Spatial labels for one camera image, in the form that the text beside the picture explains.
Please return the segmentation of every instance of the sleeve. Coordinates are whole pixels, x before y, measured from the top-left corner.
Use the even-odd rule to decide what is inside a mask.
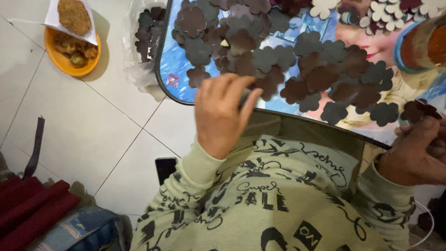
[[[211,188],[225,161],[211,157],[195,139],[138,219],[131,250],[169,249],[178,234],[200,214],[199,200]]]
[[[413,187],[382,177],[372,164],[359,177],[351,205],[373,225],[392,250],[405,251],[409,245],[409,219],[415,211]]]

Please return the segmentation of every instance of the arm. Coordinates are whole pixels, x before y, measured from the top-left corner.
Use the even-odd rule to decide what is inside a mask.
[[[358,180],[352,205],[388,242],[408,250],[413,186],[446,183],[446,121],[424,117],[401,127],[393,148],[372,163]]]
[[[409,218],[415,210],[412,193],[413,187],[386,180],[372,163],[359,177],[351,205],[392,250],[408,250]]]
[[[253,81],[230,73],[202,82],[195,95],[196,140],[138,219],[132,250],[169,249],[181,230],[201,214],[198,201],[212,187],[215,172],[262,94],[261,89],[252,91],[239,111],[240,95]]]

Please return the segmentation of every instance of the white cable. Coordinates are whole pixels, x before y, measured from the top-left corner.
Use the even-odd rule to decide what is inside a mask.
[[[419,206],[421,206],[421,208],[419,208],[419,207],[418,207],[418,208],[419,208],[420,210],[421,210],[421,209],[424,209],[424,210],[422,210],[422,211],[424,211],[424,213],[428,213],[428,214],[430,215],[430,219],[431,219],[431,221],[432,221],[432,227],[430,228],[429,233],[427,233],[427,235],[426,235],[421,241],[417,242],[415,245],[412,245],[412,246],[410,246],[410,247],[416,247],[416,246],[420,245],[420,244],[423,243],[425,240],[427,240],[427,239],[429,238],[429,236],[432,234],[432,232],[434,231],[434,217],[433,217],[432,214],[430,213],[429,209],[427,209],[423,204],[421,204],[420,202],[418,202],[418,201],[416,201],[416,200],[415,200],[415,204],[418,204]]]

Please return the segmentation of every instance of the orange bowl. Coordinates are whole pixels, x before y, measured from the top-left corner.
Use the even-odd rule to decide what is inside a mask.
[[[45,28],[45,47],[46,52],[48,53],[48,56],[50,57],[51,61],[55,64],[59,70],[61,70],[63,73],[66,73],[70,76],[83,76],[90,71],[92,71],[96,64],[98,64],[99,57],[101,56],[101,41],[99,40],[99,36],[96,33],[96,40],[98,41],[98,55],[95,59],[89,59],[86,66],[82,68],[74,68],[70,62],[69,59],[66,58],[62,53],[58,52],[53,44],[53,38],[56,34],[56,30],[46,27]]]

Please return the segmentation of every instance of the plastic bag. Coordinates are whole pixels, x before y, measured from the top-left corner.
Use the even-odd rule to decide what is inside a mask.
[[[121,43],[121,51],[123,52],[124,60],[124,76],[127,82],[137,87],[158,85],[154,71],[157,50],[154,51],[153,60],[145,63],[141,62],[141,55],[136,51],[135,42],[138,41],[138,39],[135,37],[135,33],[138,31],[139,27],[139,14],[145,9],[150,10],[152,7],[166,8],[167,1],[168,0],[132,0],[130,9],[124,17]],[[163,23],[158,27],[154,26],[152,28],[151,39],[156,39],[156,47],[159,45],[164,25],[167,24]]]

